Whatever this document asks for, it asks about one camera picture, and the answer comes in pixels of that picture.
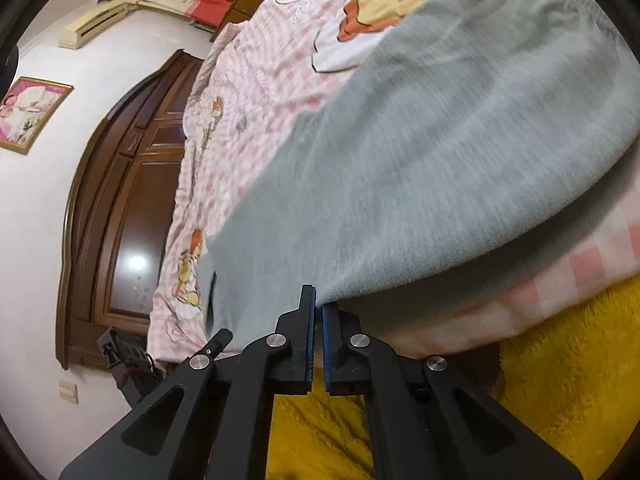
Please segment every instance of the metal pivot screw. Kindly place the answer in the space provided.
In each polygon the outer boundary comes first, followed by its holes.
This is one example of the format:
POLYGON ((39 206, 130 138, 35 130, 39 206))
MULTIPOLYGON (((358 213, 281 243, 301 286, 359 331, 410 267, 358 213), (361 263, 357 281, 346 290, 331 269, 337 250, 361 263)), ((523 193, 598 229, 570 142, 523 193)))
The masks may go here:
POLYGON ((287 338, 282 334, 271 334, 267 338, 267 345, 277 348, 278 346, 284 345, 287 342, 287 338))
POLYGON ((429 370, 441 372, 447 369, 447 360, 439 355, 432 355, 427 359, 427 366, 429 367, 429 370))
POLYGON ((365 346, 369 346, 371 339, 365 334, 354 334, 349 339, 349 342, 357 348, 364 348, 365 346))
POLYGON ((210 361, 211 359, 209 359, 206 355, 196 354, 191 359, 189 359, 189 366, 194 370, 203 370, 204 368, 209 366, 210 361))

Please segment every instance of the bed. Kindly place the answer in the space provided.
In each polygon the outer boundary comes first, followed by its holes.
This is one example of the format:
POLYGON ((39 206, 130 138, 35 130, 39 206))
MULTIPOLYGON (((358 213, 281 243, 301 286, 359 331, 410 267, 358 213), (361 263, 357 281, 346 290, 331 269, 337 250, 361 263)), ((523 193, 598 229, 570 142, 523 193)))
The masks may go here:
MULTIPOLYGON (((94 341, 109 325, 146 335, 150 324, 148 349, 162 361, 179 362, 204 344, 196 270, 204 235, 222 227, 297 114, 321 107, 375 45, 371 31, 349 43, 327 39, 344 1, 266 0, 250 22, 228 16, 202 68, 177 54, 103 121, 68 204, 56 332, 64 367, 103 366, 94 341), (127 122, 138 115, 143 120, 127 122)), ((498 298, 400 327, 386 340, 413 356, 462 351, 521 333, 634 275, 637 180, 590 236, 547 269, 498 298)))

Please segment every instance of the white wall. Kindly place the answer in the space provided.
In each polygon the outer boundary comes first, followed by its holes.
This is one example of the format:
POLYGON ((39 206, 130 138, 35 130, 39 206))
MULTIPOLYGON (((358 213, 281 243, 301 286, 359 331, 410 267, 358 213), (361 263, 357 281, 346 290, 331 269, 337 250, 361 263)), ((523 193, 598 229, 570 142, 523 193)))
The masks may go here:
POLYGON ((28 52, 34 43, 41 39, 51 27, 57 25, 58 20, 73 13, 82 16, 98 0, 49 0, 47 5, 38 13, 31 25, 24 31, 18 41, 20 52, 28 52))
POLYGON ((48 479, 128 405, 107 373, 63 371, 54 326, 66 199, 79 159, 100 120, 132 86, 178 48, 205 57, 209 35, 186 22, 139 10, 82 49, 58 48, 57 31, 20 60, 17 76, 76 89, 29 155, 0 148, 0 413, 48 479), (58 380, 78 384, 79 404, 58 397, 58 380))

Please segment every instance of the yellow fuzzy blanket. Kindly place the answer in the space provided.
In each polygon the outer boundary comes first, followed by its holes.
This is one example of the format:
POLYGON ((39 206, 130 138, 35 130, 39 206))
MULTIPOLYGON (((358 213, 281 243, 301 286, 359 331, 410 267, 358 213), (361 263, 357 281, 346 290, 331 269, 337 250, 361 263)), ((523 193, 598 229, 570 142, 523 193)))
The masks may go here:
MULTIPOLYGON (((494 396, 596 480, 640 420, 640 277, 500 346, 494 396)), ((277 397, 268 480, 373 478, 364 406, 329 397, 316 370, 306 397, 277 397)))

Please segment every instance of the gray cloth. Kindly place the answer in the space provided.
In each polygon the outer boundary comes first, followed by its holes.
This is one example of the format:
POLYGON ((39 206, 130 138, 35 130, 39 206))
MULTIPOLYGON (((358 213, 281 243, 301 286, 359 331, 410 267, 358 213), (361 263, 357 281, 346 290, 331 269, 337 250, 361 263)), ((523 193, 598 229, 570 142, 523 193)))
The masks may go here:
POLYGON ((242 349, 303 283, 318 304, 352 298, 515 240, 622 157, 639 102, 640 67, 591 0, 429 0, 299 116, 207 239, 207 334, 242 349))
POLYGON ((340 308, 357 314, 364 332, 385 338, 495 298, 557 261, 593 232, 628 189, 638 155, 636 139, 584 195, 515 240, 434 276, 342 300, 340 308))

